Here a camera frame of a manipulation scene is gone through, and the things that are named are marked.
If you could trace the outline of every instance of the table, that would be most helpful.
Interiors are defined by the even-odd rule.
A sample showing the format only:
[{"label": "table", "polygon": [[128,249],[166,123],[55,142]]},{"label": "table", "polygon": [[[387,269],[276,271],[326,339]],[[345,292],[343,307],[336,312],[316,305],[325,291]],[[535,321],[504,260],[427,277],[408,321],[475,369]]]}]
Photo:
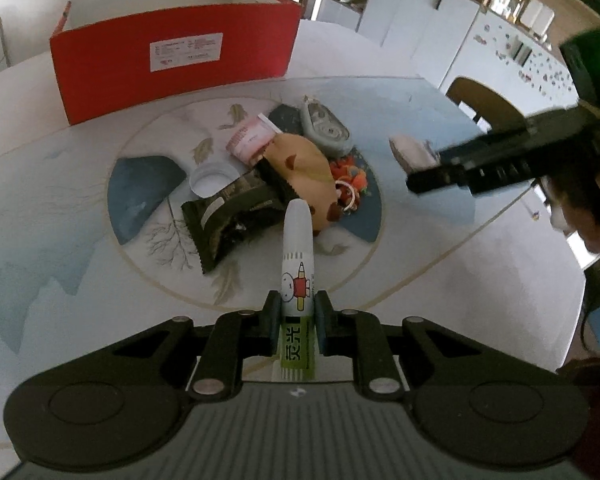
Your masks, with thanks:
[{"label": "table", "polygon": [[[302,78],[347,72],[375,77]],[[376,77],[391,72],[401,77]],[[152,263],[142,237],[120,246],[107,215],[107,181],[119,156],[164,153],[190,170],[190,150],[210,135],[219,146],[210,160],[222,158],[218,125],[236,102],[254,114],[317,96],[349,127],[376,174],[378,241],[367,244],[340,226],[317,238],[327,253],[346,246],[316,256],[317,286],[336,308],[370,310],[394,324],[419,315],[545,368],[562,364],[584,277],[539,199],[525,187],[478,199],[459,189],[415,197],[386,142],[406,132],[442,147],[474,136],[476,126],[407,65],[337,25],[301,23],[287,76],[67,127],[48,54],[0,74],[0,449],[8,449],[2,405],[25,378],[172,316],[211,324],[222,312],[262,304],[277,287],[282,244],[275,229],[257,251],[232,254],[241,286],[218,300],[217,276],[203,277],[194,260],[184,278]],[[163,203],[151,220],[164,215]],[[271,373],[270,360],[246,363],[250,380],[270,380]],[[325,358],[317,375],[345,379],[350,367]]]}]

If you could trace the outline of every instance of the white marble surface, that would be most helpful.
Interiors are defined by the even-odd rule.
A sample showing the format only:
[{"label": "white marble surface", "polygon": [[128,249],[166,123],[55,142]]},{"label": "white marble surface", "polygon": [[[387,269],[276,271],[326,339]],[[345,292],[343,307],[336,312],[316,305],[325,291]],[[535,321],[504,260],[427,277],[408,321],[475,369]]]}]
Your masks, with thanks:
[{"label": "white marble surface", "polygon": [[[391,75],[413,75],[398,60],[381,58],[379,47],[347,29],[302,23],[289,76],[312,75],[311,70],[386,75],[396,67],[402,72]],[[67,128],[50,58],[43,54],[0,74],[0,95],[11,97],[0,100],[0,284],[20,285],[11,287],[13,297],[0,297],[0,442],[8,441],[1,421],[4,400],[25,378],[171,316],[187,314],[209,324],[222,311],[173,294],[139,272],[108,230],[106,178],[124,147],[133,148],[129,140],[200,100],[278,100],[277,92],[298,96],[309,90],[342,118],[359,108],[350,128],[368,162],[381,168],[381,189],[388,196],[381,243],[355,279],[332,286],[333,303],[369,308],[383,322],[418,313],[547,368],[561,364],[584,277],[548,220],[533,222],[519,203],[482,229],[516,190],[478,200],[460,190],[426,198],[406,193],[404,175],[385,142],[389,134],[410,133],[444,145],[475,130],[423,80],[244,84],[174,96]],[[525,201],[539,209],[535,195]],[[71,221],[62,218],[67,215]],[[87,224],[92,227],[85,231]],[[383,257],[387,251],[399,256],[391,266]],[[23,316],[12,305],[24,300]],[[269,366],[254,371],[253,378],[270,376]],[[318,373],[333,379],[349,370],[346,361],[331,359]]]}]

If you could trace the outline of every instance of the open cardboard box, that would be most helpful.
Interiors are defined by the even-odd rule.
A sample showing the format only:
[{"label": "open cardboard box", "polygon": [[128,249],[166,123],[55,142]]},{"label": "open cardboard box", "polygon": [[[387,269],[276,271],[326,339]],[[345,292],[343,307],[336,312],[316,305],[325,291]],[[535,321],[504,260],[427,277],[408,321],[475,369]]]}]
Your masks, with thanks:
[{"label": "open cardboard box", "polygon": [[283,76],[301,14],[291,0],[72,0],[50,38],[69,123]]}]

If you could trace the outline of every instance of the white ring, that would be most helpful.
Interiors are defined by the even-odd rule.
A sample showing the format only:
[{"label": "white ring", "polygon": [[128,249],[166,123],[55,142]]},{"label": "white ring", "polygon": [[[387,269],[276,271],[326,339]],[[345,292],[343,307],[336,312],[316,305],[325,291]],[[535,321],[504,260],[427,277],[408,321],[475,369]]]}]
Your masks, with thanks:
[{"label": "white ring", "polygon": [[351,202],[342,210],[344,213],[353,207],[354,202],[356,201],[356,188],[354,188],[349,182],[344,182],[344,180],[336,180],[336,185],[340,184],[341,186],[347,186],[351,190]]}]

